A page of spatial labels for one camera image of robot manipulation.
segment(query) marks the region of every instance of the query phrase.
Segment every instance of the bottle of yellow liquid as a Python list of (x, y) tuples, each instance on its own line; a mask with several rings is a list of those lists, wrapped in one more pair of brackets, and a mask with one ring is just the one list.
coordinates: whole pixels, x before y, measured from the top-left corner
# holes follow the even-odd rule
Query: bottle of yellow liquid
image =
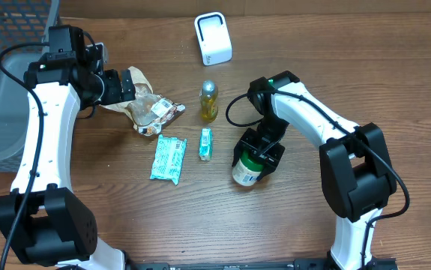
[(200, 105), (202, 106), (202, 119), (212, 122), (218, 114), (218, 87), (215, 82), (206, 80), (200, 89)]

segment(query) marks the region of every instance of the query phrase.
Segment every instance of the silver cap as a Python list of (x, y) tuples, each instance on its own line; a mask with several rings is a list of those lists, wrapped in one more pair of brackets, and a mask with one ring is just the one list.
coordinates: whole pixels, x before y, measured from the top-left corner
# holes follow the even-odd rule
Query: silver cap
[(200, 90), (201, 95), (213, 95), (218, 91), (218, 87), (212, 80), (207, 79), (202, 84), (202, 89)]

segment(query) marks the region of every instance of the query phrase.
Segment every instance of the table surface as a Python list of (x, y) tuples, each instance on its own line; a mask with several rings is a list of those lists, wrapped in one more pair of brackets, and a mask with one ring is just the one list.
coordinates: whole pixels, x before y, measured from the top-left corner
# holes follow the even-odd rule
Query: table surface
[[(318, 151), (299, 132), (287, 130), (279, 168), (257, 185), (240, 187), (230, 174), (245, 129), (228, 124), (227, 104), (251, 81), (288, 70), (333, 111), (383, 130), (412, 204), (402, 217), (377, 223), (373, 253), (396, 257), (400, 269), (431, 268), (431, 13), (230, 17), (233, 59), (212, 67), (202, 66), (193, 18), (65, 22), (105, 43), (107, 68), (136, 66), (155, 93), (187, 107), (163, 131), (188, 140), (178, 186), (148, 179), (157, 139), (138, 135), (125, 115), (100, 108), (76, 123), (73, 189), (94, 212), (104, 241), (137, 262), (324, 257), (335, 214), (320, 188)], [(210, 124), (199, 117), (199, 87), (207, 79), (220, 89), (220, 114)], [(247, 122), (258, 117), (254, 112), (244, 100), (232, 115)], [(204, 126), (214, 132), (210, 162), (198, 156)], [(0, 195), (13, 178), (0, 173)], [(402, 205), (399, 189), (384, 211)], [(0, 253), (3, 244), (0, 233)], [(10, 252), (7, 269), (35, 268)]]

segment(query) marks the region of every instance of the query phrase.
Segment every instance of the gray plastic bin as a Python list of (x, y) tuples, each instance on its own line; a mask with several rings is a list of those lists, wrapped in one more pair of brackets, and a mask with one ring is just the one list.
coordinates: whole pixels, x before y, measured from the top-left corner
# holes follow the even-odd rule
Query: gray plastic bin
[[(0, 0), (0, 52), (23, 42), (48, 41), (48, 27), (57, 23), (58, 0)], [(4, 66), (22, 79), (41, 53), (41, 47), (19, 49), (5, 57)], [(18, 170), (27, 124), (27, 91), (0, 71), (0, 172)]]

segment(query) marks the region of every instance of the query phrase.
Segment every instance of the turquoise package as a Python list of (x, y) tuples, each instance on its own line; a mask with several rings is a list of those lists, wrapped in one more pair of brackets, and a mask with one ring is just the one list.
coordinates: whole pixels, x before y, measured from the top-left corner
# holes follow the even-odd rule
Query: turquoise package
[(186, 147), (187, 139), (159, 135), (150, 179), (172, 180), (178, 185)]
[(200, 146), (199, 146), (199, 156), (203, 161), (212, 160), (212, 143), (214, 138), (212, 136), (212, 130), (209, 127), (202, 129), (200, 134)]

